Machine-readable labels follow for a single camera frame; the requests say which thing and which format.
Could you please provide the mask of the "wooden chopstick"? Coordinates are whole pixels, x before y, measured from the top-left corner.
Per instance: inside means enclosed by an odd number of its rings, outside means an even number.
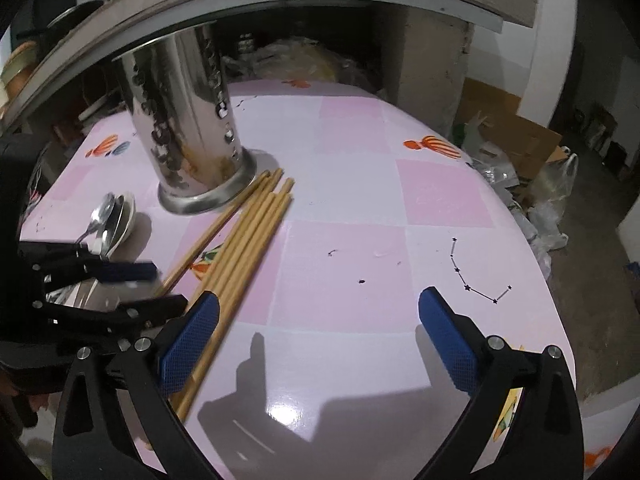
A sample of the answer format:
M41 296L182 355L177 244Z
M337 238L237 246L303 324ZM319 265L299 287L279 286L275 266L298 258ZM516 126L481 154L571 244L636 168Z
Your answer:
M252 209L247 211L234 227L234 234L231 240L226 243L224 254L221 256L218 266L216 266L212 280L206 286L206 289L215 294L219 301L222 300L224 289L227 287L230 278L232 278L242 253L254 237L262 220L268 214L269 208L276 197L277 194L275 192L268 192L259 196Z
M242 208L245 202L252 197L266 179L270 177L270 171L263 171L247 188L236 196L230 205L218 214L214 222L202 233L189 250L181 257L178 263L168 272L162 284L156 290L156 296L165 296L175 287L175 284L181 280L186 271L190 268L196 257L208 246L214 237L222 230L228 221Z
M251 230L250 224L256 217L258 210L262 206L262 203L268 197L268 195L276 188L283 176L283 169L278 168L273 174L265 177L257 190L253 193L252 197L246 202L246 206L243 208L240 218L232 230L221 245L220 251L212 262L212 265L207 270L201 284L194 292L194 299L198 299L202 292L209 290L214 294L219 294L221 288L221 282L224 282L228 278L228 267L233 266L231 259L238 248L242 244L242 237L246 230Z
M217 327L190 377L186 380L181 392L171 399L171 405L179 419L184 422L191 411L192 404L203 385L209 367L224 342L243 297L254 278L262 259L277 234L282 220L292 202L292 193L281 190L278 194L269 193L257 211L256 217L241 232L239 245L233 249L231 256L224 262L221 277L218 278L213 292L220 303L220 315Z
M190 378L186 381L183 393L180 394L177 400L171 402L180 422L186 421L198 390L203 385L209 367L212 365L214 357L224 341L224 337L230 330L246 291L262 263L273 237L280 228L292 198L292 194L288 193L276 199L272 211L268 212L265 220L262 220L257 234L242 253L240 265L235 268L232 278L228 281L227 287L222 294L219 323L213 332L212 338L209 339L201 359L198 360L198 364L195 365Z
M235 309L235 289L243 287L242 274L246 264L253 259L254 246L269 221L276 216L280 201L292 191L295 180L288 177L280 183L281 179L282 172L278 170L259 185L209 269L210 277L206 278L204 289L218 298L222 313Z

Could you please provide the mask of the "slim steel spoon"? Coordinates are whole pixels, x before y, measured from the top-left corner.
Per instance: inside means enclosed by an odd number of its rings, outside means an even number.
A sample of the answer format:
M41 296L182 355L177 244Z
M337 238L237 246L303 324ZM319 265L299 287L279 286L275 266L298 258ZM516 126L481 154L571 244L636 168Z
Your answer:
M108 218L110 218L110 215L115 207L115 202L116 198L113 193L106 193L102 197L99 205L96 206L96 208L94 208L92 213L90 214L89 224L86 227L85 232L83 232L81 236L76 240L76 244L81 243L90 234L93 234L99 228L103 228L105 226L105 223L107 222Z

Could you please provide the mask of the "white ceramic soup spoon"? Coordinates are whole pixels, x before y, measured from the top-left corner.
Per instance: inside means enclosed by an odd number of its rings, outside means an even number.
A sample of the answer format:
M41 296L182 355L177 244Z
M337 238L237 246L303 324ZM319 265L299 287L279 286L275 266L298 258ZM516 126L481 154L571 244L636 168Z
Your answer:
M134 229L134 222L136 222L137 206L134 196L129 192L120 195L124 196L124 210L122 211L122 218L120 219L112 247L103 258L111 258L115 255L117 249L126 242L126 239ZM98 256L100 255L100 237L103 229L104 227L99 228L96 231L96 236L87 243L89 252Z

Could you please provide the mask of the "wide steel soup spoon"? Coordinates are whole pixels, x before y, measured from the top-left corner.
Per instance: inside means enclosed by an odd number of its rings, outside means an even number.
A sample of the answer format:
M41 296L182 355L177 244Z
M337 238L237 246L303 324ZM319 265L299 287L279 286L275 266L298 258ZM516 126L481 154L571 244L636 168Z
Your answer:
M105 257L111 249L114 242L115 234L118 229L122 211L124 210L124 196L116 197L114 208L105 223L104 229L100 237L100 256Z

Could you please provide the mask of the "clear plastic bag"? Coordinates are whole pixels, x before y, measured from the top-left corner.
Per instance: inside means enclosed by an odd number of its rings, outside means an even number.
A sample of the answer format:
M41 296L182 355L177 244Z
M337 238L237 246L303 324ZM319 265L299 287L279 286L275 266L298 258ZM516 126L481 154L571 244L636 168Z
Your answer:
M568 148L563 148L563 152L566 155L563 160L545 164L529 185L532 204L527 209L527 218L545 252L564 248L568 243L568 235L560 230L560 223L574 188L579 157Z

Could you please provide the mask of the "perforated steel utensil holder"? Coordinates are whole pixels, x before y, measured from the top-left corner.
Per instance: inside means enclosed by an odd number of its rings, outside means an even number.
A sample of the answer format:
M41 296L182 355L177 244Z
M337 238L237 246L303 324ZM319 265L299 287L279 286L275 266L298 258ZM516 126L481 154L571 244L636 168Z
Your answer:
M122 96L173 214L218 208L256 174L233 117L213 24L184 28L114 58Z

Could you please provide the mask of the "brown cardboard box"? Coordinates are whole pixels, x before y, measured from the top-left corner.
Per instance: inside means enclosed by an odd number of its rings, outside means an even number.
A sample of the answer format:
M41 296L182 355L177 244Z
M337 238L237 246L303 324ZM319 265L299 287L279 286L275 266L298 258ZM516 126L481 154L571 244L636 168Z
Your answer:
M480 119L480 136L501 148L518 176L530 181L544 164L565 160L567 154L560 148L562 136L516 114L520 102L515 94L466 78L454 125Z

